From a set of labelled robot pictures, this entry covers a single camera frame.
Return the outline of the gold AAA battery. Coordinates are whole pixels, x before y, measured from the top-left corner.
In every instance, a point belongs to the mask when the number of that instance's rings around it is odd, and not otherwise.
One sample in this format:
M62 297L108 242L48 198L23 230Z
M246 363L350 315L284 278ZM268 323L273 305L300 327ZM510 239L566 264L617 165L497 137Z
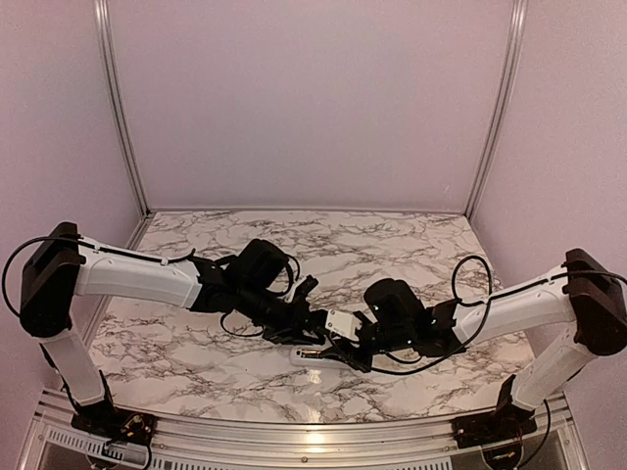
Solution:
M322 351L320 350L311 350L311 349L301 349L298 352L299 357L303 358L320 358Z

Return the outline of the white remote control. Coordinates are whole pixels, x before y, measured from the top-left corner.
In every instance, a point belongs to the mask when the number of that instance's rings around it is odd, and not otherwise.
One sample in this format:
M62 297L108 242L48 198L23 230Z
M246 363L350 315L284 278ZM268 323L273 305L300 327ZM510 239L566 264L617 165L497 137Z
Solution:
M350 366L342 361L322 356L322 347L294 347L290 351L290 363L294 366L316 369L350 369Z

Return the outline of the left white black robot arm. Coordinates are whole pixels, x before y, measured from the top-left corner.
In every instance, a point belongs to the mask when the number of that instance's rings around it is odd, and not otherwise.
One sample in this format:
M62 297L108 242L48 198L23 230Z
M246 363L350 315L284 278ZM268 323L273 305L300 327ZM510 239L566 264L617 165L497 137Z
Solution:
M62 222L32 242L38 248L24 265L14 313L60 374L76 413L104 436L121 430L123 414L72 327L76 296L129 298L200 313L237 311L271 343L325 341L325 314L311 311L307 300L316 279L298 282L291 256L269 241L255 239L239 254L218 260L194 254L158 258L101 245L79 235L74 223Z

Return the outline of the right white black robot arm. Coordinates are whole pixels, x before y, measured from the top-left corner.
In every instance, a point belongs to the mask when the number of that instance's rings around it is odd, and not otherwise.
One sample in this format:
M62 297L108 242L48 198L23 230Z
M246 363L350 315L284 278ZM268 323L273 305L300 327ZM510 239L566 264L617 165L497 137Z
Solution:
M402 280L371 285L364 300L375 319L330 314L328 349L322 357L372 371L375 355L412 349L439 364L470 346L554 323L565 330L530 364L501 387L485 429L504 439L555 389L592 360L626 347L625 279L607 271L582 249L562 265L526 283L482 299L452 299L426 307Z

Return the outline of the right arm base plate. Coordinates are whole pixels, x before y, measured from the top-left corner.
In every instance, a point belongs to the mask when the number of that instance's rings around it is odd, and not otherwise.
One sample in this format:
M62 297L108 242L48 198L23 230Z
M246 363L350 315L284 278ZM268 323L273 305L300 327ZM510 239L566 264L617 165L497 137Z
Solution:
M534 411L493 410L452 420L454 439L459 448L484 446L520 438L538 429Z

